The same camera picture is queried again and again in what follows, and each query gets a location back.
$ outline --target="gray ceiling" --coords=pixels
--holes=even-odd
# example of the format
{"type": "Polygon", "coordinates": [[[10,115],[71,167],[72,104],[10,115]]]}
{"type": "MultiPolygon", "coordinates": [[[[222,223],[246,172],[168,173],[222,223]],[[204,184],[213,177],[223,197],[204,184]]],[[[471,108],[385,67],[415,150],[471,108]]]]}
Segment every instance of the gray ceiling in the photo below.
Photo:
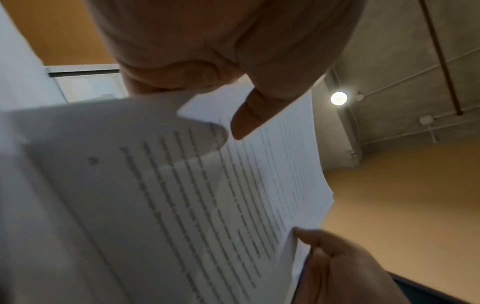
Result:
{"type": "MultiPolygon", "coordinates": [[[[458,98],[464,110],[480,106],[480,1],[427,0],[458,98]]],[[[480,109],[454,111],[418,0],[370,0],[335,67],[350,96],[359,139],[367,152],[433,142],[418,119],[440,116],[439,142],[480,135],[480,109]]]]}

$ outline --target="orange wall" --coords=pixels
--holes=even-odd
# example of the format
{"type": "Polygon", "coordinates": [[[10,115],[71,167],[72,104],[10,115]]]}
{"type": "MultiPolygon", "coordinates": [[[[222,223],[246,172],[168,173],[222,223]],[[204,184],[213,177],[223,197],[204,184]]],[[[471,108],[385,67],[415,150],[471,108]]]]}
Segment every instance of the orange wall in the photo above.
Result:
{"type": "Polygon", "coordinates": [[[325,229],[390,272],[480,303],[480,140],[372,155],[326,178],[325,229]]]}
{"type": "Polygon", "coordinates": [[[45,65],[113,63],[82,0],[1,0],[45,65]]]}

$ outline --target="person's right hand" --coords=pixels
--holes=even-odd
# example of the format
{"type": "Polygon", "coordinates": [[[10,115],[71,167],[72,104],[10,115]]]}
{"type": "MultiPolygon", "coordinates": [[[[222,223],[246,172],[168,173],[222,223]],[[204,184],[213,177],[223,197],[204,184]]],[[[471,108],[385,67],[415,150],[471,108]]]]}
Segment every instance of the person's right hand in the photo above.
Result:
{"type": "Polygon", "coordinates": [[[374,257],[359,245],[323,230],[295,228],[311,245],[294,304],[408,304],[374,257]]]}

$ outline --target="round light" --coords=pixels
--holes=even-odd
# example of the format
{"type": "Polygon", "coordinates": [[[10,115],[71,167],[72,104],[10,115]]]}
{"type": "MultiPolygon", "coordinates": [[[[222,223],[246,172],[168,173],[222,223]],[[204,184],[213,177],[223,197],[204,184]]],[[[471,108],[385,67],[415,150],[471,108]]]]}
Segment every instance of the round light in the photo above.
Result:
{"type": "Polygon", "coordinates": [[[349,99],[349,96],[345,92],[339,91],[339,92],[335,92],[331,96],[330,100],[331,100],[331,103],[333,103],[334,105],[341,106],[347,103],[348,99],[349,99]]]}

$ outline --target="ceiling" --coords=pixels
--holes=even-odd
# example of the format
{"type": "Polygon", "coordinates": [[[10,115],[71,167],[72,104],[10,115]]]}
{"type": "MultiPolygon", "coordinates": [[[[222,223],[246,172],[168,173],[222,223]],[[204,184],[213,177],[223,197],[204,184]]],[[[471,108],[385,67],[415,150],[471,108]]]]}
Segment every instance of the ceiling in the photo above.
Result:
{"type": "Polygon", "coordinates": [[[480,108],[468,111],[480,107],[480,2],[426,2],[465,114],[454,114],[419,0],[370,0],[334,70],[350,96],[365,95],[350,106],[366,153],[480,135],[480,108]],[[432,131],[425,115],[437,117],[432,131]]]}

